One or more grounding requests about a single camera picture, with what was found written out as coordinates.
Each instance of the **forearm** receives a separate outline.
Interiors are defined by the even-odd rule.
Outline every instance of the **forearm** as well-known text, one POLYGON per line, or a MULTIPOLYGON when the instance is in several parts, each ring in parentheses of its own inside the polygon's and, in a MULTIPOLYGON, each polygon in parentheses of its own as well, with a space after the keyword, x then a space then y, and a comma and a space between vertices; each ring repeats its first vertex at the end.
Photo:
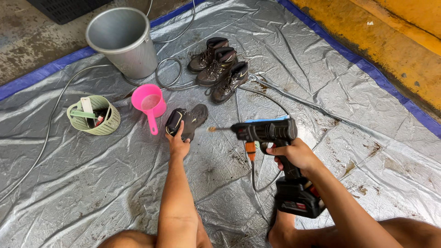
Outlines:
POLYGON ((331 214, 340 235, 352 246, 401 247, 352 197, 346 188, 320 162, 308 173, 331 214))
POLYGON ((158 244, 196 244, 198 217, 188 185, 183 159, 172 157, 162 192, 158 219, 158 244))

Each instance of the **shoe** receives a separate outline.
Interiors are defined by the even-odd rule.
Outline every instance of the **shoe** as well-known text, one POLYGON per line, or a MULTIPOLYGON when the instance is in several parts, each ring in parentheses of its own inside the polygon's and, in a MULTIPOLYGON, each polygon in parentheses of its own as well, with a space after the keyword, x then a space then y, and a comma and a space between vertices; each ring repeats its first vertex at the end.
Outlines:
POLYGON ((184 120, 184 130, 182 131, 181 139, 185 141, 194 138, 194 131, 200 127, 208 118, 208 108, 203 104, 196 105, 191 111, 186 109, 175 109, 172 111, 165 123, 165 131, 171 136, 175 136, 181 126, 181 120, 184 120))
POLYGON ((230 100, 237 87, 248 80, 248 63, 241 61, 233 65, 230 76, 213 89, 211 100, 216 104, 222 104, 230 100))
POLYGON ((214 51, 213 62, 196 77, 200 86, 214 86, 229 76, 230 69, 237 63, 236 51, 232 47, 221 47, 214 51))
POLYGON ((207 49, 198 55, 192 56, 187 69, 193 73, 200 73, 214 59, 214 51, 220 47, 228 46, 228 40, 222 37, 213 37, 207 40, 207 49))

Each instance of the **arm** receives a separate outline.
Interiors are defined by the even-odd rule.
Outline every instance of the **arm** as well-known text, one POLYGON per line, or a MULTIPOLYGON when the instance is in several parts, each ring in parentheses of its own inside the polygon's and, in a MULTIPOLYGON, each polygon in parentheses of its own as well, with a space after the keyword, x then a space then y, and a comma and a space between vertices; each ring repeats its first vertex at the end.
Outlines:
MULTIPOLYGON (((317 189, 347 244, 353 247, 402 247, 358 204, 300 138, 293 140, 290 146, 268 148, 266 151, 272 155, 284 155, 300 168, 300 172, 317 189)), ((282 170, 280 160, 277 157, 274 160, 282 170)))
POLYGON ((156 247, 195 247, 198 216, 185 175, 183 159, 190 140, 181 140, 184 122, 175 137, 166 134, 170 144, 168 174, 162 192, 156 247))

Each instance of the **pressure washer gun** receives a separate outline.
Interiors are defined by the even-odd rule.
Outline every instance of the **pressure washer gun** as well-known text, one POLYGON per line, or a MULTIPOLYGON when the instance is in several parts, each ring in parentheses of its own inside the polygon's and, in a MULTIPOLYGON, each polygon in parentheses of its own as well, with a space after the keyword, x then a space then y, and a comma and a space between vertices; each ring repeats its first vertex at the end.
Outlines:
MULTIPOLYGON (((236 123, 230 128, 209 128, 208 131, 226 129, 235 132, 237 139, 246 141, 245 150, 251 163, 254 163, 256 155, 255 141, 259 142, 260 150, 268 154, 268 143, 274 143, 277 147, 289 146, 297 137, 297 127, 291 118, 236 123)), ((285 172, 285 176, 276 181, 275 200, 278 210, 316 218, 325 209, 317 190, 285 156, 278 157, 285 172)))

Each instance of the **metal bucket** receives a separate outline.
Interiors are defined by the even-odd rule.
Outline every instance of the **metal bucket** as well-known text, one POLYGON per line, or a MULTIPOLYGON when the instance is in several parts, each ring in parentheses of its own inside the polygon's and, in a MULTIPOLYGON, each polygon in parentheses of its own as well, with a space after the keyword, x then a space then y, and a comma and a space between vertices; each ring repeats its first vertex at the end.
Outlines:
POLYGON ((129 78, 145 78, 158 67, 150 21, 135 8, 113 8, 97 15, 87 26, 86 41, 129 78))

